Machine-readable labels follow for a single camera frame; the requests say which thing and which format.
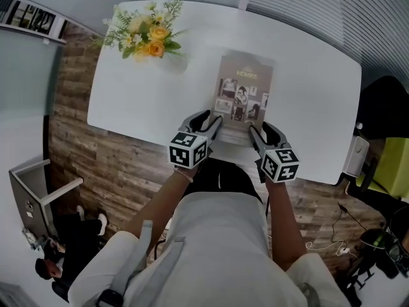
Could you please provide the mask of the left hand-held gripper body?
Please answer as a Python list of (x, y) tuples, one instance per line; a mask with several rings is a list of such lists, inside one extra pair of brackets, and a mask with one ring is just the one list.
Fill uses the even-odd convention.
[(168, 161), (174, 166), (193, 169), (207, 159), (213, 152), (210, 128), (194, 132), (189, 126), (181, 125), (168, 145)]

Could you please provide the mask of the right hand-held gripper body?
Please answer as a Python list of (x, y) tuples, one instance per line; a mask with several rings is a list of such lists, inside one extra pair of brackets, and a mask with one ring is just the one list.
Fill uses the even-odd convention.
[(266, 179), (276, 184), (296, 179), (300, 159), (288, 144), (283, 147), (268, 146), (258, 153), (260, 159), (256, 165), (261, 183), (265, 183)]

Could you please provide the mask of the grey Homes magazine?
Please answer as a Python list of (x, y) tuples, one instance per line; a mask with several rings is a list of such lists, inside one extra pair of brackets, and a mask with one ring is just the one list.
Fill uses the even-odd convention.
[(249, 127), (261, 130), (273, 71), (250, 54), (229, 52), (221, 57), (212, 105), (212, 118), (223, 118), (219, 141), (251, 145)]

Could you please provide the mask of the person's left forearm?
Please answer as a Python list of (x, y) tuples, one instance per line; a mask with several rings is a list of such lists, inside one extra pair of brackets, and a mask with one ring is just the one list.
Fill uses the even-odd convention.
[(155, 245), (196, 173), (197, 168), (176, 168), (156, 195), (130, 220), (125, 231), (139, 238), (143, 221), (152, 221), (150, 247)]

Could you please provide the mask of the person's right forearm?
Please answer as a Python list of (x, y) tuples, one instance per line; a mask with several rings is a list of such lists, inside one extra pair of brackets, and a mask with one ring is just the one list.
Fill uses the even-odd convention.
[(273, 183), (266, 179), (270, 201), (271, 241), (273, 261), (287, 271), (301, 256), (306, 254), (300, 229), (285, 183)]

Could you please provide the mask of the person's black trousers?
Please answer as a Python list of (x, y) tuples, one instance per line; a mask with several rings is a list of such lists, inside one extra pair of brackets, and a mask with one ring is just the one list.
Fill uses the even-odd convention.
[(255, 197), (261, 203), (248, 174), (231, 162), (208, 158), (202, 162), (183, 194), (183, 198), (191, 193), (243, 193)]

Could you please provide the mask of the white vase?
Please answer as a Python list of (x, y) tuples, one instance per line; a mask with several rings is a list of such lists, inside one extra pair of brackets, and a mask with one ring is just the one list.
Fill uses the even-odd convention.
[(160, 60), (162, 70), (173, 75), (184, 73), (188, 67), (188, 57), (177, 54), (165, 53)]

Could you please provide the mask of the white rectangular box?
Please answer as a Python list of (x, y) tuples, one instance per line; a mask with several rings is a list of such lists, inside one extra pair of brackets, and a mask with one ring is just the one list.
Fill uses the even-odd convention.
[(343, 166), (343, 173), (358, 177), (366, 160), (369, 143), (360, 136), (352, 136), (350, 147)]

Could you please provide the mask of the yellow flower bouquet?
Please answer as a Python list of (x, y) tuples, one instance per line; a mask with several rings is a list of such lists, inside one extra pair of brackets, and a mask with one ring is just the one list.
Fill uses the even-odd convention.
[(133, 57), (136, 61), (146, 58), (164, 58), (172, 55), (185, 58), (181, 45), (175, 40), (186, 30), (174, 31), (174, 22), (181, 15), (183, 2), (168, 0), (159, 7), (149, 1), (144, 11), (128, 11), (115, 5), (113, 16), (104, 19), (108, 31), (103, 38), (92, 39), (95, 47), (117, 48), (123, 59)]

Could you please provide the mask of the person's white shirt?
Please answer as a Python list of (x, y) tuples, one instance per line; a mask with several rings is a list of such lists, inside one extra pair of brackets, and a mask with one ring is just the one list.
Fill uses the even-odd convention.
[(266, 231), (253, 196), (185, 196), (162, 254), (130, 280), (124, 307), (350, 307), (316, 253), (282, 270)]

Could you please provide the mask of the yellow-green tablecloth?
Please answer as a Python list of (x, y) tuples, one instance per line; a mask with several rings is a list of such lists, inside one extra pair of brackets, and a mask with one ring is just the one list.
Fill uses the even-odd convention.
[(409, 138), (387, 138), (369, 190), (409, 199)]

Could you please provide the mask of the black office chair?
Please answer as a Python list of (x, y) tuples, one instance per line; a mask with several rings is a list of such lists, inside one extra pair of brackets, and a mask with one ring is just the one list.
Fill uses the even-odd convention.
[(360, 94), (357, 121), (368, 139), (409, 138), (409, 93), (395, 77), (377, 79)]

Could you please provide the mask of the black green sneaker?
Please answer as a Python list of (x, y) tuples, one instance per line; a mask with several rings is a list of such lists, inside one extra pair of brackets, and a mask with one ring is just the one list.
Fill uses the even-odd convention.
[(360, 241), (375, 249), (385, 250), (388, 243), (389, 233), (382, 229), (369, 229), (360, 236)]

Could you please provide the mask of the white window blinds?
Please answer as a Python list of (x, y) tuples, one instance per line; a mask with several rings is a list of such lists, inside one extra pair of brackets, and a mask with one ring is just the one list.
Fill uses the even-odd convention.
[(362, 67), (362, 85), (391, 75), (409, 92), (409, 0), (248, 0), (246, 9), (323, 40)]

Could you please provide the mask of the frosted glass door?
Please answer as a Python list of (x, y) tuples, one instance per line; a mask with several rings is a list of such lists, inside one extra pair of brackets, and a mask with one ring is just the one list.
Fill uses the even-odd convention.
[(51, 113), (64, 45), (0, 28), (0, 122)]

